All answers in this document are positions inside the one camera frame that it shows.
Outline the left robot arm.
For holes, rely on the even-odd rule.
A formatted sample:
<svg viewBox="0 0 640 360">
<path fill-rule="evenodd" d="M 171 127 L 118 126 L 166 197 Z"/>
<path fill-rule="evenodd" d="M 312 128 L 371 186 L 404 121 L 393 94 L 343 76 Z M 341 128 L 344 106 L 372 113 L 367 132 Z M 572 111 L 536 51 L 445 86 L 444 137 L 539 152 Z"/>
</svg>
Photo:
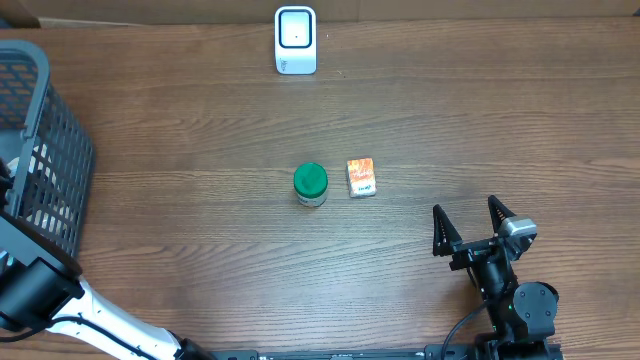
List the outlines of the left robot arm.
<svg viewBox="0 0 640 360">
<path fill-rule="evenodd" d="M 43 331 L 65 335 L 117 359 L 212 359 L 188 338 L 145 323 L 95 291 L 74 257 L 27 222 L 1 213 L 1 249 L 14 263 L 1 273 L 3 343 Z"/>
</svg>

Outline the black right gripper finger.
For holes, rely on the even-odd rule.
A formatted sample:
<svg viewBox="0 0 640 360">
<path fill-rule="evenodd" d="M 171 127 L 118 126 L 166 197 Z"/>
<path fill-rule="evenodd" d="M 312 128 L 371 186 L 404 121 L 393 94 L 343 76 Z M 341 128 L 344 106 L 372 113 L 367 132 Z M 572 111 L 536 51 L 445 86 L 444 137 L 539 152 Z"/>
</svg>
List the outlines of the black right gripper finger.
<svg viewBox="0 0 640 360">
<path fill-rule="evenodd" d="M 506 207 L 495 195 L 488 197 L 489 213 L 495 234 L 512 234 L 514 232 L 513 218 L 515 214 Z"/>
<path fill-rule="evenodd" d="M 463 244 L 463 240 L 440 205 L 433 207 L 433 220 L 433 255 L 453 255 Z"/>
</svg>

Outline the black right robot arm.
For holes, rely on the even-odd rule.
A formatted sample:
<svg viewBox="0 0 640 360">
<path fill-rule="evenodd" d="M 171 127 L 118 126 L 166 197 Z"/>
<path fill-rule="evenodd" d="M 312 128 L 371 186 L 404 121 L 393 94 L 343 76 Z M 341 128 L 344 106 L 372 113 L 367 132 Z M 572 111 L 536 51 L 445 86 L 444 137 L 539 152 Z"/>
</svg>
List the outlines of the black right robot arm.
<svg viewBox="0 0 640 360">
<path fill-rule="evenodd" d="M 518 216 L 496 196 L 488 197 L 493 235 L 466 243 L 439 205 L 433 207 L 433 255 L 451 258 L 450 269 L 467 272 L 482 303 L 454 325 L 439 349 L 425 348 L 425 357 L 439 359 L 561 359 L 559 345 L 548 338 L 555 334 L 559 294 L 545 282 L 519 283 L 512 263 L 529 250 L 537 225 Z M 451 344 L 459 329 L 486 312 L 490 333 L 471 344 Z"/>
</svg>

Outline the orange tissue pack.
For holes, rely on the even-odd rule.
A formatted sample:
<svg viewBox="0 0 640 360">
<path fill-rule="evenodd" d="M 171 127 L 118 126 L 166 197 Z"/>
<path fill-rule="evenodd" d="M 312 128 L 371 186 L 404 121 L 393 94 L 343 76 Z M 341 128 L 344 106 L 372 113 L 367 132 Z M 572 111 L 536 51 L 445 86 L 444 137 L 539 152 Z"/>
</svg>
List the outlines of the orange tissue pack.
<svg viewBox="0 0 640 360">
<path fill-rule="evenodd" d="M 370 197 L 377 192 L 374 162 L 361 158 L 347 162 L 349 193 L 352 198 Z"/>
</svg>

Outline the white plastic pouch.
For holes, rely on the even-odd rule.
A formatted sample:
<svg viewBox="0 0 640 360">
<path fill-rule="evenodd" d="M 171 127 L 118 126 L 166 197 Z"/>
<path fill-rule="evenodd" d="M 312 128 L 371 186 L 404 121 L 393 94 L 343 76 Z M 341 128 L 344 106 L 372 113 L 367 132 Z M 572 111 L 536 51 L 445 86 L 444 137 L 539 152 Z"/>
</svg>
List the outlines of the white plastic pouch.
<svg viewBox="0 0 640 360">
<path fill-rule="evenodd" d="M 28 161 L 27 180 L 21 190 L 18 215 L 26 222 L 33 223 L 42 229 L 51 230 L 55 225 L 55 217 L 51 211 L 57 212 L 59 206 L 49 187 L 56 190 L 57 175 L 49 166 L 51 157 L 46 145 L 36 145 Z"/>
</svg>

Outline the green lid jar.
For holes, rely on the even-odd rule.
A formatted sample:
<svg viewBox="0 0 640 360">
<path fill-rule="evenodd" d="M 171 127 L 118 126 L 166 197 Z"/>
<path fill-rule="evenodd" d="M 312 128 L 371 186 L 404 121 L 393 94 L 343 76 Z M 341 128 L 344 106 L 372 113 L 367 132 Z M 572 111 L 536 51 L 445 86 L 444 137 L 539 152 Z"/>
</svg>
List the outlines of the green lid jar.
<svg viewBox="0 0 640 360">
<path fill-rule="evenodd" d="M 320 164 L 300 165 L 294 172 L 293 185 L 299 202 L 305 206 L 319 207 L 327 199 L 328 175 Z"/>
</svg>

